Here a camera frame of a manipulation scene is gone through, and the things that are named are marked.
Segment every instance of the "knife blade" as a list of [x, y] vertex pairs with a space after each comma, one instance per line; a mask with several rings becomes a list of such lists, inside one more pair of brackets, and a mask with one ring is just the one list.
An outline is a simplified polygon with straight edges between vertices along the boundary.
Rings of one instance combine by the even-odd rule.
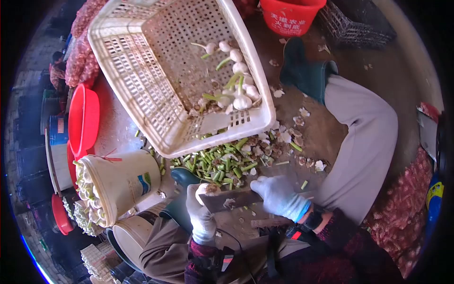
[[229, 190], [214, 196], [200, 194], [199, 197], [210, 213], [229, 211], [252, 203], [263, 202], [260, 195], [252, 190]]

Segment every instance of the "perforated plastic crate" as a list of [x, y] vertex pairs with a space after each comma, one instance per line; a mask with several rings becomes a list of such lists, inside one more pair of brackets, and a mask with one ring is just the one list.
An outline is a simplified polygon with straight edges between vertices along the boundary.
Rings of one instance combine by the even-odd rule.
[[[88, 39], [101, 70], [123, 107], [164, 157], [174, 158], [256, 135], [270, 128], [276, 111], [257, 51], [232, 0], [110, 0], [92, 21]], [[188, 120], [188, 110], [228, 82], [228, 54], [200, 59], [207, 44], [235, 41], [262, 96], [258, 107], [231, 115]], [[222, 134], [200, 140], [196, 135]]]
[[337, 47], [380, 49], [397, 36], [371, 0], [328, 0], [316, 20]]

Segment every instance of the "blue container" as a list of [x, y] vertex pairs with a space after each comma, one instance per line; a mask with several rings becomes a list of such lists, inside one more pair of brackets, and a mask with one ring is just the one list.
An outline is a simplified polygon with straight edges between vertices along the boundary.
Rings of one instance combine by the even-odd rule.
[[51, 145], [68, 143], [68, 116], [49, 117], [49, 140]]

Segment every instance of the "gloved hand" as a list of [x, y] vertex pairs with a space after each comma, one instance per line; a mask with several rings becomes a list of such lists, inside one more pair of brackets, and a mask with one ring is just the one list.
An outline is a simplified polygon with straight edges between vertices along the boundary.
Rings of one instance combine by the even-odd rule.
[[287, 177], [259, 176], [251, 182], [251, 189], [263, 198], [263, 208], [269, 213], [298, 222], [309, 210], [311, 201], [299, 196]]
[[200, 245], [216, 246], [214, 236], [216, 234], [216, 221], [206, 206], [200, 205], [196, 199], [196, 190], [200, 184], [188, 186], [186, 207], [192, 223], [192, 239]]

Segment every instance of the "white crate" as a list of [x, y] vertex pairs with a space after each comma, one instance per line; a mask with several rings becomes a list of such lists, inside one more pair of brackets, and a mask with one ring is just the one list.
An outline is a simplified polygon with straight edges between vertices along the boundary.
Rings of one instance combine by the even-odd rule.
[[[276, 120], [260, 59], [232, 0], [110, 0], [92, 21], [88, 39], [123, 107], [166, 158], [256, 135]], [[221, 40], [238, 43], [262, 103], [188, 120], [185, 106], [212, 90], [211, 79], [224, 85], [233, 75], [231, 64], [214, 69], [226, 53], [202, 60], [203, 50], [190, 43]], [[226, 127], [207, 139], [195, 137]]]
[[109, 281], [110, 265], [106, 260], [106, 256], [93, 244], [80, 251], [84, 265], [89, 270], [90, 274], [99, 280]]

